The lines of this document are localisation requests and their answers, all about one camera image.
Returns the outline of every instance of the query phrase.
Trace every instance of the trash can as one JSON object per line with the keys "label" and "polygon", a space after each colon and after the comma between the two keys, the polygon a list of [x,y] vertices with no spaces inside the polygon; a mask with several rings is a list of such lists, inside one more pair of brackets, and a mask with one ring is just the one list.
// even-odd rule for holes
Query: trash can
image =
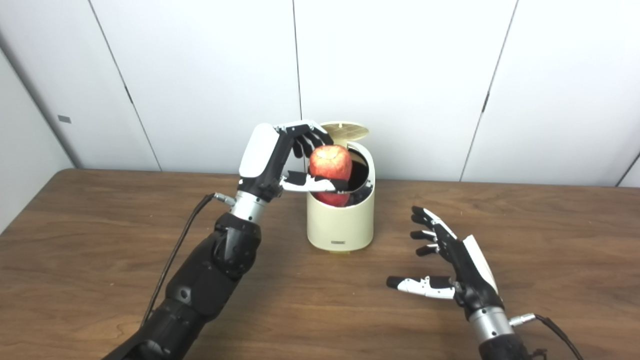
{"label": "trash can", "polygon": [[367,136],[369,130],[354,122],[335,121],[321,125],[335,144],[349,151],[353,168],[345,207],[327,205],[307,193],[307,237],[315,247],[330,252],[359,250],[373,240],[376,171],[371,153],[355,140]]}

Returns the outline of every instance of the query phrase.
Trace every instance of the open lid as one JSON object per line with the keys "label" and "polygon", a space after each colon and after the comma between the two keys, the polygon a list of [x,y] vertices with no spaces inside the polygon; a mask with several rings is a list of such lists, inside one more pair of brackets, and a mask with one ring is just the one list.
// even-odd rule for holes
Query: open lid
{"label": "open lid", "polygon": [[347,142],[362,139],[369,134],[369,129],[356,122],[329,121],[320,124],[337,145],[347,146]]}

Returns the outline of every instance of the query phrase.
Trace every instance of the wooden table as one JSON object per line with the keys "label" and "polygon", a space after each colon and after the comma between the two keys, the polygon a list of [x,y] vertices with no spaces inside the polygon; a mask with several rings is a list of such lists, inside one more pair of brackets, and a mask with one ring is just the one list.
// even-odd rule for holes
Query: wooden table
{"label": "wooden table", "polygon": [[[237,176],[65,170],[0,236],[0,359],[100,359],[140,323],[160,270],[205,193]],[[379,181],[370,247],[329,254],[305,236],[305,197],[262,220],[257,262],[188,359],[478,359],[453,302],[385,287],[388,275],[451,274],[413,254],[410,207],[473,233],[509,316],[551,317],[585,359],[638,359],[640,189]],[[176,264],[226,205],[196,219]],[[540,323],[530,350],[572,355]]]}

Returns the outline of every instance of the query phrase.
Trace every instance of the white wall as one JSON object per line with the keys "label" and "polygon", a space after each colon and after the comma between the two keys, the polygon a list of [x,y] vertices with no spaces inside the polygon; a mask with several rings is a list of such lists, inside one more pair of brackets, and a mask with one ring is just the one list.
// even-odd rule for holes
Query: white wall
{"label": "white wall", "polygon": [[640,188],[640,160],[636,160],[634,166],[629,169],[625,178],[620,182],[620,186]]}
{"label": "white wall", "polygon": [[303,116],[369,127],[382,178],[616,184],[640,152],[639,5],[520,0],[481,115],[514,7],[3,1],[0,45],[84,167],[236,173],[254,125]]}
{"label": "white wall", "polygon": [[640,152],[640,3],[520,1],[464,181],[615,185]]}
{"label": "white wall", "polygon": [[0,233],[58,171],[62,146],[0,51]]}
{"label": "white wall", "polygon": [[0,47],[80,167],[159,169],[88,1],[0,1]]}
{"label": "white wall", "polygon": [[163,170],[237,173],[255,125],[300,119],[291,0],[93,5]]}
{"label": "white wall", "polygon": [[514,5],[295,0],[302,115],[365,124],[381,178],[459,180]]}

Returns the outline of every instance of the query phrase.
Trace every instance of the apple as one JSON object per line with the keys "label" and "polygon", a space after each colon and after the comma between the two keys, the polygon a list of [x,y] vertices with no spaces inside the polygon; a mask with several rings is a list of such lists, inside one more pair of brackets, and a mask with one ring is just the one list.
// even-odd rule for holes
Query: apple
{"label": "apple", "polygon": [[[351,155],[341,145],[324,145],[316,147],[309,157],[309,174],[323,176],[327,179],[349,180],[351,177]],[[342,208],[349,200],[347,193],[317,192],[314,197],[319,201]]]}

